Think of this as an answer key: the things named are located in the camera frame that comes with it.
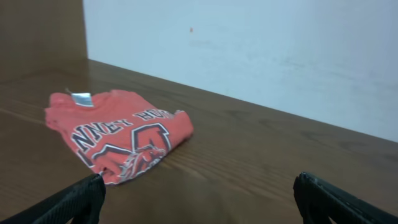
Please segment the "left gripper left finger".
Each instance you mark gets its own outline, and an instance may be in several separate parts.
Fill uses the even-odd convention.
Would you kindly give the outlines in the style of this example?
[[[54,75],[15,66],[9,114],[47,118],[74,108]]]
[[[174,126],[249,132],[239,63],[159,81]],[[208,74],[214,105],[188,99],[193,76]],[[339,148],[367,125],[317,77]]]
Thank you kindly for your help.
[[[102,176],[91,174],[1,224],[98,224],[105,195]]]

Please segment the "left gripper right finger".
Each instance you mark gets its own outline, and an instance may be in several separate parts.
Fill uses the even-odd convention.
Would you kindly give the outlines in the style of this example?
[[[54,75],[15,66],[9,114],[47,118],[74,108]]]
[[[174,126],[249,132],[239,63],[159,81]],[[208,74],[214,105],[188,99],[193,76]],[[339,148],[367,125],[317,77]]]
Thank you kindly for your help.
[[[304,224],[395,224],[397,217],[308,172],[293,186]]]

